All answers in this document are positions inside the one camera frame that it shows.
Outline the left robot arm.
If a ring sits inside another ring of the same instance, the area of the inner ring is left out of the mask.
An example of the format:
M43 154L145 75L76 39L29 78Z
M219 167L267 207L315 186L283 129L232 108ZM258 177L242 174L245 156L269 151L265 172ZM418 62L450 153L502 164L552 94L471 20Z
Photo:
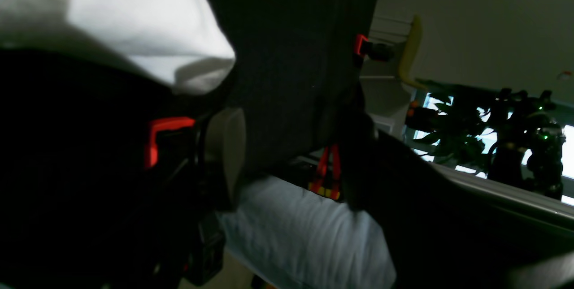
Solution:
M552 92L539 97L504 88L490 105L487 125L497 140L487 155L487 177L505 185L561 199L562 146L566 136L550 115Z

